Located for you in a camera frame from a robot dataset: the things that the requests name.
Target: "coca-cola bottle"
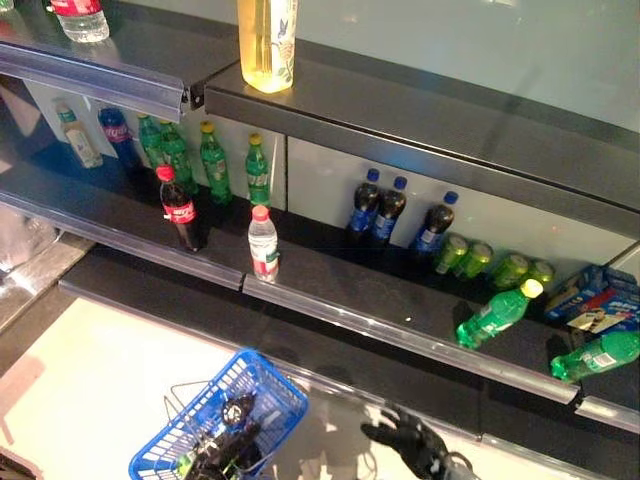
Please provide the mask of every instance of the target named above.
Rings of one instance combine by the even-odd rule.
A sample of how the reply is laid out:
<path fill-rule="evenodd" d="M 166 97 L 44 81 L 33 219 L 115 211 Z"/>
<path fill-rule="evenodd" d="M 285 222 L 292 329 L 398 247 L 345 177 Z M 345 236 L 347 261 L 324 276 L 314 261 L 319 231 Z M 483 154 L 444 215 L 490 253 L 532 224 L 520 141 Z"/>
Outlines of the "coca-cola bottle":
<path fill-rule="evenodd" d="M 159 166 L 156 168 L 156 174 L 162 182 L 160 200 L 165 211 L 164 218 L 175 225 L 180 245 L 187 250 L 197 252 L 202 248 L 202 243 L 198 236 L 196 209 L 191 197 L 175 182 L 176 173 L 171 165 Z"/>

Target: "bottle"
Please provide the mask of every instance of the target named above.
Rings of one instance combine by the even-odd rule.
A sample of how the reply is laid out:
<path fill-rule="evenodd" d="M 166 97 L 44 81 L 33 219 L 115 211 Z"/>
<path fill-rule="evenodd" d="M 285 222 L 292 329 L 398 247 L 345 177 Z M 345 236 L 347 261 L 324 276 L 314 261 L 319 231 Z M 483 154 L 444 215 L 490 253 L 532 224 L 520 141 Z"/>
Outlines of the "bottle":
<path fill-rule="evenodd" d="M 128 174 L 141 172 L 144 167 L 138 152 L 136 152 L 136 147 L 133 145 L 129 127 L 120 109 L 115 107 L 101 108 L 98 112 L 98 121 L 125 171 Z"/>
<path fill-rule="evenodd" d="M 171 165 L 161 165 L 156 174 L 162 182 L 160 201 L 164 207 L 164 218 L 172 222 L 178 232 L 180 245 L 187 250 L 197 252 L 202 248 L 198 237 L 196 209 L 184 188 L 176 183 L 176 174 Z"/>
<path fill-rule="evenodd" d="M 640 355 L 640 333 L 613 332 L 551 360 L 551 373 L 565 382 L 577 382 L 595 373 L 606 372 Z"/>
<path fill-rule="evenodd" d="M 74 42 L 99 42 L 109 37 L 109 25 L 100 0 L 51 0 L 67 37 Z"/>
<path fill-rule="evenodd" d="M 189 195 L 195 195 L 198 193 L 198 184 L 193 179 L 191 163 L 187 155 L 187 143 L 178 133 L 175 124 L 168 120 L 160 120 L 160 125 L 165 163 L 173 167 L 176 182 L 182 185 Z"/>
<path fill-rule="evenodd" d="M 249 199 L 252 205 L 270 205 L 269 165 L 262 153 L 262 137 L 258 133 L 249 136 L 249 153 L 246 160 Z"/>
<path fill-rule="evenodd" d="M 424 223 L 418 230 L 416 238 L 409 247 L 414 256 L 424 258 L 434 255 L 442 243 L 442 234 L 453 223 L 454 213 L 450 205 L 458 201 L 456 192 L 447 192 L 444 196 L 444 204 L 439 204 L 427 210 Z"/>
<path fill-rule="evenodd" d="M 200 131 L 202 132 L 200 159 L 207 172 L 211 196 L 214 203 L 228 205 L 232 195 L 229 188 L 229 174 L 227 173 L 224 150 L 216 140 L 213 123 L 202 122 Z"/>
<path fill-rule="evenodd" d="M 274 93 L 293 83 L 298 0 L 238 0 L 242 77 Z"/>
<path fill-rule="evenodd" d="M 374 246 L 385 246 L 389 243 L 393 227 L 407 204 L 407 197 L 402 193 L 406 186 L 406 178 L 396 177 L 393 182 L 394 189 L 382 195 L 380 209 L 371 228 L 371 243 Z"/>
<path fill-rule="evenodd" d="M 370 168 L 367 181 L 360 184 L 353 195 L 353 213 L 347 225 L 347 238 L 351 243 L 358 243 L 371 228 L 378 212 L 380 191 L 376 183 L 380 172 Z"/>
<path fill-rule="evenodd" d="M 155 126 L 153 120 L 146 113 L 138 114 L 138 137 L 144 153 L 149 159 L 149 165 L 155 171 L 160 165 L 165 165 L 164 153 L 162 151 L 162 133 Z"/>
<path fill-rule="evenodd" d="M 71 148 L 76 153 L 80 164 L 84 168 L 95 168 L 102 165 L 102 156 L 92 145 L 84 125 L 76 118 L 75 113 L 66 103 L 56 103 L 56 113 L 62 122 L 60 128 L 69 140 Z"/>
<path fill-rule="evenodd" d="M 253 260 L 253 272 L 265 282 L 273 282 L 278 275 L 278 234 L 269 218 L 269 209 L 257 205 L 251 210 L 249 248 Z"/>
<path fill-rule="evenodd" d="M 529 300 L 541 293 L 542 285 L 534 279 L 527 280 L 515 290 L 498 293 L 479 313 L 458 327 L 458 343 L 463 347 L 478 348 L 482 342 L 520 320 Z"/>

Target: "red bottle cap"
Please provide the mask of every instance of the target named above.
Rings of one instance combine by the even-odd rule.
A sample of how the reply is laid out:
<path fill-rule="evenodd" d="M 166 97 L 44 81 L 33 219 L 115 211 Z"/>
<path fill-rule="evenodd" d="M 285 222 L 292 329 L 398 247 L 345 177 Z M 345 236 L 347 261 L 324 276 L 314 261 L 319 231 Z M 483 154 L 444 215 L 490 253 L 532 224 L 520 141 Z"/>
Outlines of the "red bottle cap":
<path fill-rule="evenodd" d="M 156 175 L 163 182 L 170 182 L 176 178 L 176 172 L 171 165 L 160 165 L 156 168 Z"/>
<path fill-rule="evenodd" d="M 264 205 L 257 205 L 251 210 L 251 217 L 256 222 L 264 222 L 269 220 L 269 209 Z"/>

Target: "blue label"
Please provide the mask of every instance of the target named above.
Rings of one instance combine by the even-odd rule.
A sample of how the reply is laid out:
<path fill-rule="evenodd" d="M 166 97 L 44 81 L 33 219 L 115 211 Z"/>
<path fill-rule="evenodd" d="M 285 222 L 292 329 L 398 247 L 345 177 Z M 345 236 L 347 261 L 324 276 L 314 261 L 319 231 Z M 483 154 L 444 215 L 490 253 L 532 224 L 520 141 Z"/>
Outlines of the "blue label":
<path fill-rule="evenodd" d="M 433 233 L 426 228 L 421 228 L 413 241 L 413 247 L 420 253 L 433 253 L 439 249 L 441 242 L 441 233 Z"/>
<path fill-rule="evenodd" d="M 353 214 L 351 215 L 351 221 L 349 222 L 349 227 L 354 232 L 364 232 L 368 230 L 373 220 L 376 216 L 376 212 L 367 212 L 358 210 L 357 208 L 353 210 Z"/>
<path fill-rule="evenodd" d="M 373 235 L 379 240 L 386 240 L 391 236 L 393 227 L 396 224 L 397 218 L 384 218 L 382 215 L 376 217 L 376 222 L 373 225 Z"/>

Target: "soda can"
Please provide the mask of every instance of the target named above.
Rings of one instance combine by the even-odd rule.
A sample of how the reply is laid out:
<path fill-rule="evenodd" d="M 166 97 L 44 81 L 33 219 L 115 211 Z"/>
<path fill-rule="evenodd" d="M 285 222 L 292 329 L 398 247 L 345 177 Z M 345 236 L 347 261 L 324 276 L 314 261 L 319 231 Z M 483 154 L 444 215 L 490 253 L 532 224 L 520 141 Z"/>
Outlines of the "soda can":
<path fill-rule="evenodd" d="M 452 233 L 447 237 L 440 253 L 435 259 L 435 271 L 440 275 L 444 275 L 450 268 L 454 267 L 464 254 L 467 253 L 469 244 L 460 235 Z"/>
<path fill-rule="evenodd" d="M 493 286 L 504 290 L 516 285 L 529 270 L 529 260 L 519 253 L 511 253 L 493 272 Z"/>
<path fill-rule="evenodd" d="M 484 242 L 474 242 L 467 254 L 453 269 L 460 280 L 471 280 L 481 273 L 493 257 L 493 249 Z"/>
<path fill-rule="evenodd" d="M 533 278 L 534 280 L 538 280 L 544 286 L 553 280 L 553 276 L 555 275 L 555 273 L 556 271 L 549 264 L 549 262 L 545 262 L 544 260 L 536 260 L 531 264 L 529 270 L 527 271 L 525 276 L 522 277 L 521 281 L 524 282 L 529 278 Z"/>

